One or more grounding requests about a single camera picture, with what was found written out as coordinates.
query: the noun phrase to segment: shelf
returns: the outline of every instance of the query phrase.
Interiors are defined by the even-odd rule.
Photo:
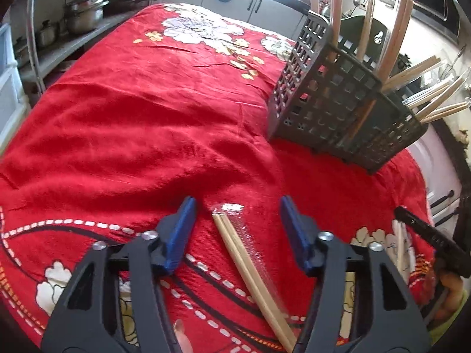
[[[39,74],[41,78],[46,77],[58,64],[65,60],[78,48],[86,44],[87,42],[99,36],[103,32],[119,25],[132,17],[138,11],[128,11],[125,13],[115,14],[103,18],[98,28],[92,32],[86,33],[81,36],[62,36],[50,47],[38,52],[39,59]],[[35,82],[34,73],[31,69],[31,65],[28,63],[24,67],[20,68],[20,77],[23,82]]]

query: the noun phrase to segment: gray plastic basket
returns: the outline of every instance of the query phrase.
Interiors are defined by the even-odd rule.
[[[268,138],[282,137],[374,172],[420,138],[427,126],[398,97],[379,93],[381,82],[371,70],[333,47],[330,39],[327,20],[309,12],[268,100]],[[377,101],[368,119],[353,140],[344,142],[371,99]]]

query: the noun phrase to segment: wrinkled cloth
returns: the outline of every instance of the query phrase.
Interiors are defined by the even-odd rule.
[[[281,196],[320,229],[359,245],[376,240],[392,256],[394,208],[427,219],[425,183],[407,151],[369,175],[289,141],[267,141],[266,102],[287,44],[206,10],[151,5],[42,96],[0,165],[0,298],[34,343],[95,240],[128,242],[187,195],[197,200],[197,221],[180,267],[160,285],[171,320],[183,320],[201,353],[282,350],[224,247],[212,206],[244,206],[294,328],[305,320],[314,280],[295,264]],[[410,236],[416,296],[433,251]],[[135,344],[125,277],[121,290],[126,339]]]

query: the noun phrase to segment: metal screw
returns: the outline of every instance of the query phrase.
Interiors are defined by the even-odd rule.
[[[144,240],[152,240],[152,239],[157,239],[159,236],[159,233],[157,231],[145,231],[142,233],[141,237]]]
[[[334,238],[334,234],[331,232],[322,231],[319,232],[319,235],[317,235],[317,237],[325,242],[330,242]]]
[[[95,242],[91,246],[95,251],[101,251],[102,249],[105,249],[107,247],[107,244],[105,242]]]
[[[374,252],[381,252],[384,247],[382,246],[381,243],[378,243],[378,242],[371,242],[369,245],[368,245],[369,249],[371,251],[374,251]]]

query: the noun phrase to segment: stainless steel pot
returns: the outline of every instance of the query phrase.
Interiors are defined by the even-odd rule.
[[[81,11],[86,11],[96,4],[102,3],[104,0],[73,0],[64,7],[65,17],[71,16]]]
[[[36,46],[44,49],[56,42],[59,37],[59,23],[50,24],[49,20],[42,22],[42,28],[35,33]]]
[[[103,20],[103,7],[109,1],[102,1],[86,10],[65,17],[65,27],[70,34],[84,34],[96,29]]]

